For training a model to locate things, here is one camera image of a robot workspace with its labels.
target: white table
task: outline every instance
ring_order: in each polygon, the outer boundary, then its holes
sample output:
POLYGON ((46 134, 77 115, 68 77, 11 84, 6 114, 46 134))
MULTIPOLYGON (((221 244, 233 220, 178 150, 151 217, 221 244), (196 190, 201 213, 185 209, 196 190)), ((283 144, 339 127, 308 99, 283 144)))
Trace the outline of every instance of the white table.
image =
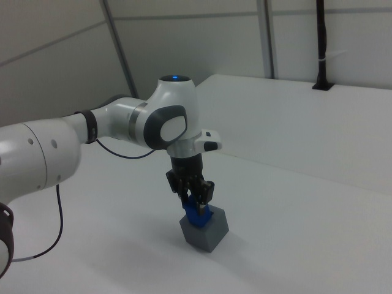
MULTIPOLYGON (((108 139, 123 154, 144 149, 108 139)), ((140 160, 83 146, 60 185, 64 233, 47 255, 12 264, 13 293, 389 293, 392 198, 220 153, 203 156, 212 205, 230 231, 213 253, 188 245, 165 151, 140 160)), ((11 203, 15 257, 52 244, 55 189, 11 203)))

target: cable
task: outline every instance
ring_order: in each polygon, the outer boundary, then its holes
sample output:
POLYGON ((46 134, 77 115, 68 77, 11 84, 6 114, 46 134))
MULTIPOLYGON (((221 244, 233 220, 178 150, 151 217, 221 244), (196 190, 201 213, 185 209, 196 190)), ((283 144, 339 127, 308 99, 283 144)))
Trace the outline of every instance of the cable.
MULTIPOLYGON (((144 158, 146 156, 149 156, 151 153, 153 153, 155 151, 155 150, 152 150, 149 153, 146 153, 146 154, 144 154, 142 156, 134 156, 134 157, 132 157, 132 156, 124 156, 124 155, 121 155, 121 154, 117 154, 117 153, 113 152, 112 150, 108 149, 99 140, 96 140, 96 141, 98 142, 98 144, 101 145, 101 147, 103 147, 104 150, 108 151, 109 153, 112 153, 115 156, 118 156, 118 157, 121 157, 121 158, 125 158, 125 159, 140 159, 140 158, 144 158)), ((57 193, 57 202, 58 202, 58 205, 59 205, 59 212, 60 212, 60 231, 59 231, 59 235, 57 236, 56 241, 47 250, 45 250, 45 251, 43 251, 43 252, 41 252, 39 254, 36 254, 36 255, 33 255, 33 256, 29 256, 29 257, 15 258, 15 259, 12 260, 12 262, 25 262, 27 260, 32 260, 32 259, 35 259, 37 257, 43 256, 46 253, 48 253, 49 251, 51 251, 53 248, 55 248, 55 246, 59 242, 59 240, 61 238, 61 235, 62 235, 62 228, 64 226, 64 219, 63 219, 63 216, 62 216, 62 206, 61 206, 59 185, 56 186, 56 193, 57 193)))
POLYGON ((115 156, 118 156, 118 157, 121 157, 121 158, 125 158, 125 159, 141 159, 141 158, 144 158, 144 157, 149 156, 151 153, 153 153, 153 152, 155 151, 155 150, 152 150, 152 151, 150 151, 149 153, 146 153, 146 154, 144 154, 144 155, 142 155, 142 156, 124 156, 124 155, 115 153, 115 152, 113 152, 112 150, 108 149, 108 148, 107 148, 104 144, 102 144, 98 139, 97 139, 96 141, 97 141, 98 144, 100 144, 100 146, 101 146, 104 150, 108 151, 109 153, 112 153, 112 155, 115 155, 115 156))
POLYGON ((23 262, 23 261, 26 261, 26 260, 31 260, 31 259, 35 259, 37 257, 43 256, 44 254, 46 254, 49 251, 51 251, 57 245, 58 241, 61 238, 62 227, 64 225, 64 221, 63 221, 63 218, 62 218, 62 206, 61 206, 59 185, 56 186, 56 193, 57 193, 57 202, 58 202, 58 205, 59 205, 59 212, 60 212, 60 231, 59 231, 59 235, 57 236, 56 241, 47 250, 45 250, 45 251, 43 251, 43 252, 41 252, 39 254, 36 254, 36 255, 33 255, 33 256, 29 256, 29 257, 16 258, 16 259, 13 259, 12 262, 23 262))

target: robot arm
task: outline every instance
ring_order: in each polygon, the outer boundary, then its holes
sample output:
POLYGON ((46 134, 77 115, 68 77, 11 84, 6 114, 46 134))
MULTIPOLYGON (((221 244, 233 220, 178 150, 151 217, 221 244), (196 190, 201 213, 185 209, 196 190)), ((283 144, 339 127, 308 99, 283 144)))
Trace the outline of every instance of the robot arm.
MULTIPOLYGON (((71 177, 80 162, 81 144, 100 137, 166 149, 173 166, 167 174, 173 192, 184 203, 191 190, 197 196, 199 213, 211 200, 213 183, 203 179, 200 153, 220 149, 221 140, 217 132, 200 128, 192 80, 166 76, 147 101, 122 97, 64 118, 0 128, 0 223, 12 228, 12 212, 6 205, 71 177)), ((13 252, 5 235, 0 232, 0 277, 13 252)))

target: black ring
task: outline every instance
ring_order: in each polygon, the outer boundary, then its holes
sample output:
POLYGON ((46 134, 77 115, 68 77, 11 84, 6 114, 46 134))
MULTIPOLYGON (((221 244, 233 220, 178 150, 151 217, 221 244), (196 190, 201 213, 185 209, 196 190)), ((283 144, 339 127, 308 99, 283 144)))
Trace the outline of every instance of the black ring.
POLYGON ((8 262, 6 267, 0 272, 0 278, 6 273, 13 257, 13 213, 12 210, 5 204, 0 203, 0 241, 2 241, 8 248, 8 262))
POLYGON ((91 110, 82 110, 82 111, 77 111, 74 114, 81 113, 86 119, 86 124, 87 124, 87 141, 86 144, 91 144, 92 142, 95 142, 97 140, 98 136, 98 125, 97 125, 97 119, 96 116, 92 113, 91 110))

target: gray cube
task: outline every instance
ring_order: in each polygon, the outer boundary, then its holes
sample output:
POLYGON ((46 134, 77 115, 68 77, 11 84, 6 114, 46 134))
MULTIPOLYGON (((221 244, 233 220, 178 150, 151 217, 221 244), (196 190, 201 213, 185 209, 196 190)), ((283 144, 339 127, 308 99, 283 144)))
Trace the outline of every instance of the gray cube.
POLYGON ((183 230, 185 240, 204 251, 212 252, 223 237, 228 232, 228 224, 225 211, 210 205, 209 210, 213 213, 207 224, 202 227, 196 227, 189 223, 185 215, 179 222, 183 230))

